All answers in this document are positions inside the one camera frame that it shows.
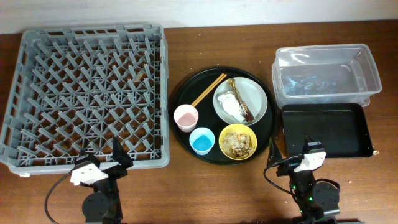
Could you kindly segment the yellow bowl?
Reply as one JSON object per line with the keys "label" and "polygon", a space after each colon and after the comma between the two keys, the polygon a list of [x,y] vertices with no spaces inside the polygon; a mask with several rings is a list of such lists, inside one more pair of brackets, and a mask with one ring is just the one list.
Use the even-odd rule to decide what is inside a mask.
{"label": "yellow bowl", "polygon": [[221,152],[235,161],[250,158],[257,149],[254,131],[243,124],[230,124],[219,135]]}

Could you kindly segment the brown gold snack wrapper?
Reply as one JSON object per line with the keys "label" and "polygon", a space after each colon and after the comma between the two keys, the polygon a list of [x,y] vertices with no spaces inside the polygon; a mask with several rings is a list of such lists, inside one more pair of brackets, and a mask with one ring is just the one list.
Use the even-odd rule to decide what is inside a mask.
{"label": "brown gold snack wrapper", "polygon": [[243,111],[243,116],[245,118],[245,121],[250,122],[254,120],[254,116],[252,115],[252,113],[250,112],[247,104],[243,101],[240,92],[238,91],[238,89],[236,88],[236,82],[235,79],[233,78],[229,78],[227,79],[227,84],[232,88],[232,91],[234,92],[234,94],[236,95],[236,99]]}

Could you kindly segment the pink plastic cup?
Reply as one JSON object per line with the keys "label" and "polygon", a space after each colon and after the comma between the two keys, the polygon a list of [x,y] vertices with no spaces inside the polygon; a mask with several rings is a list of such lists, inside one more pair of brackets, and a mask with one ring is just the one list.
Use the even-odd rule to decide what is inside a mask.
{"label": "pink plastic cup", "polygon": [[189,133],[195,129],[198,121],[198,111],[192,105],[180,105],[174,111],[174,121],[181,131]]}

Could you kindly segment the blue plastic cup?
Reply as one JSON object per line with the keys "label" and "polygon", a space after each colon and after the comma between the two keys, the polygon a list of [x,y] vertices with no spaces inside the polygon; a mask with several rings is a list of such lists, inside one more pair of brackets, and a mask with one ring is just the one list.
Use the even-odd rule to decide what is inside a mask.
{"label": "blue plastic cup", "polygon": [[196,128],[189,136],[189,143],[196,154],[204,156],[208,154],[215,145],[215,135],[208,128]]}

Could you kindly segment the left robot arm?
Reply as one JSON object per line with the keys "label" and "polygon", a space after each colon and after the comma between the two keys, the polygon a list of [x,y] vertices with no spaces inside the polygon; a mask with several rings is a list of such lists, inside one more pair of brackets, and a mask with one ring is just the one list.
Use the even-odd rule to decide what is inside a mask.
{"label": "left robot arm", "polygon": [[100,169],[101,162],[93,153],[82,151],[75,160],[70,182],[93,189],[82,205],[86,223],[121,223],[123,219],[117,180],[127,176],[133,160],[116,137],[113,138],[112,150],[117,164],[105,170]]}

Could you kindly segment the grey round plate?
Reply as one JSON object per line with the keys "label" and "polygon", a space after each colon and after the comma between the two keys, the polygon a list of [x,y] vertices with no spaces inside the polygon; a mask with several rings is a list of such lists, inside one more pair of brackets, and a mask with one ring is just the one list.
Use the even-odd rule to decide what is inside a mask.
{"label": "grey round plate", "polygon": [[232,91],[232,88],[227,84],[227,81],[223,81],[215,90],[213,95],[213,107],[216,114],[226,123],[234,124],[240,123],[246,126],[253,125],[260,121],[265,115],[268,107],[268,99],[263,88],[254,80],[243,77],[234,77],[236,82],[236,88],[241,94],[243,101],[247,104],[250,112],[254,116],[254,120],[242,123],[236,121],[232,116],[223,110],[223,107],[217,100],[219,94]]}

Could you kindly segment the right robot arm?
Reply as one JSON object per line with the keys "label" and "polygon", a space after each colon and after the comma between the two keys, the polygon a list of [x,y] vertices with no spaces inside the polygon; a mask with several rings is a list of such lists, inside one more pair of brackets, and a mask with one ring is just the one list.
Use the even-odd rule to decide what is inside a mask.
{"label": "right robot arm", "polygon": [[[300,216],[292,219],[293,223],[336,223],[335,216],[340,213],[340,185],[330,179],[316,179],[313,172],[320,168],[326,158],[322,143],[313,141],[304,135],[302,152],[296,156],[282,158],[275,143],[269,139],[269,156],[263,175],[275,188],[292,196],[300,209]],[[273,183],[266,172],[276,167],[278,177],[289,177],[289,189]]]}

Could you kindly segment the white napkin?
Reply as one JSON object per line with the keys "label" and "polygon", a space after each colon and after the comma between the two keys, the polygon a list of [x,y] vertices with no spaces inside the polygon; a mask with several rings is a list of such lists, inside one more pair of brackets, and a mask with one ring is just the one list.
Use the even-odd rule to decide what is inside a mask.
{"label": "white napkin", "polygon": [[227,91],[218,95],[217,100],[223,110],[232,116],[236,121],[242,123],[246,120],[244,111],[233,91]]}

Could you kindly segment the food scraps and rice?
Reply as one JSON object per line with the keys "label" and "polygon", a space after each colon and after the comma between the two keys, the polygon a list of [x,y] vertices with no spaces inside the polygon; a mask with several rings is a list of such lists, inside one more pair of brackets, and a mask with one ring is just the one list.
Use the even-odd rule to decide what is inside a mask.
{"label": "food scraps and rice", "polygon": [[231,132],[223,138],[224,152],[232,158],[243,159],[254,150],[251,137],[245,133]]}

